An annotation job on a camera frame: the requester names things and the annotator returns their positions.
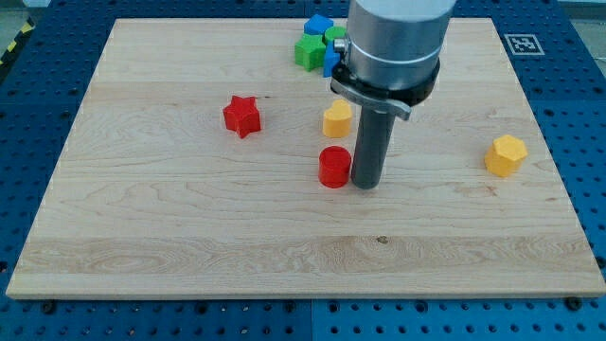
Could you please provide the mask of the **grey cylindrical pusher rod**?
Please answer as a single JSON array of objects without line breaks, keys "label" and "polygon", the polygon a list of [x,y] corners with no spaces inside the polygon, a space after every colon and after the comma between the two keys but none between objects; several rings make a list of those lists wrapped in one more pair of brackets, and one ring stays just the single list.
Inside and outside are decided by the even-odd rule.
[{"label": "grey cylindrical pusher rod", "polygon": [[380,183],[394,121],[391,114],[362,107],[350,175],[357,188],[372,189]]}]

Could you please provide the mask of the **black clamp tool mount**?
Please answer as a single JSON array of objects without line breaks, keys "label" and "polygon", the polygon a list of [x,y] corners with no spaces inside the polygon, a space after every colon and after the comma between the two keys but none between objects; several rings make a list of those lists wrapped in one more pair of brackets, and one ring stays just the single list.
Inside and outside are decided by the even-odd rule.
[{"label": "black clamp tool mount", "polygon": [[363,108],[408,120],[412,108],[431,95],[439,69],[440,61],[437,61],[430,76],[420,84],[400,90],[388,90],[360,81],[343,62],[339,62],[331,70],[330,90]]}]

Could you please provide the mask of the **blue block behind arm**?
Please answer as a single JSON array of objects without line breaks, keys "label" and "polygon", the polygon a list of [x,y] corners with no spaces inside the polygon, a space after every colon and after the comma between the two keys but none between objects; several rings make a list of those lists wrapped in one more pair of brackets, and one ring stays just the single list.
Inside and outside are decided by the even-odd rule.
[{"label": "blue block behind arm", "polygon": [[333,67],[340,61],[340,54],[334,51],[333,42],[328,42],[326,45],[325,55],[323,59],[323,77],[330,78]]}]

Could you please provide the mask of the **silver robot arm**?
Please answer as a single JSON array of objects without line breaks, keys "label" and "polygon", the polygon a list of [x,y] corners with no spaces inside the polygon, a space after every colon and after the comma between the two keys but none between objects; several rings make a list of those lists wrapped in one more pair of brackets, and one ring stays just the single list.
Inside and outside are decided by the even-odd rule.
[{"label": "silver robot arm", "polygon": [[455,0],[354,0],[330,90],[361,107],[350,178],[378,186],[396,119],[432,93]]}]

